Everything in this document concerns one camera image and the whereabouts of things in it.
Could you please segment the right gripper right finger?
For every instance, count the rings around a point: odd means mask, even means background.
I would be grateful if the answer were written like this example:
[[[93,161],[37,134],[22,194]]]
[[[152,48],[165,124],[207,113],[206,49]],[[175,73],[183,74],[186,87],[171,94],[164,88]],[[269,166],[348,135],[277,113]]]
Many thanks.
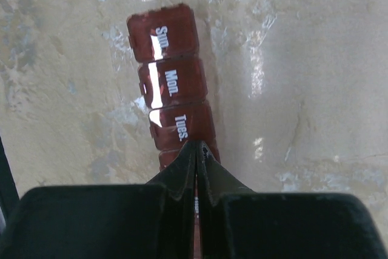
[[[347,193],[255,192],[196,146],[204,258],[386,258],[364,204]]]

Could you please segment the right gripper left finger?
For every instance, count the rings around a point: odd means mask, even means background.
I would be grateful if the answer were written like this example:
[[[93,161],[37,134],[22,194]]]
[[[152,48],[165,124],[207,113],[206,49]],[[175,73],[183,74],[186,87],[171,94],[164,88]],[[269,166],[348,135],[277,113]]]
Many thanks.
[[[196,143],[145,184],[28,191],[1,236],[2,258],[192,258]]]

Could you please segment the red weekly pill organizer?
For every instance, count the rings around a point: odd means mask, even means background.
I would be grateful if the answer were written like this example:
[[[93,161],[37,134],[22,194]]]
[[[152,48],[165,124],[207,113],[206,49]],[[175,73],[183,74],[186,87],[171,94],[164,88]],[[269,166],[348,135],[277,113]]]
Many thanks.
[[[139,62],[139,87],[149,109],[159,172],[168,175],[185,143],[201,140],[219,158],[193,10],[177,4],[127,19],[129,43]]]

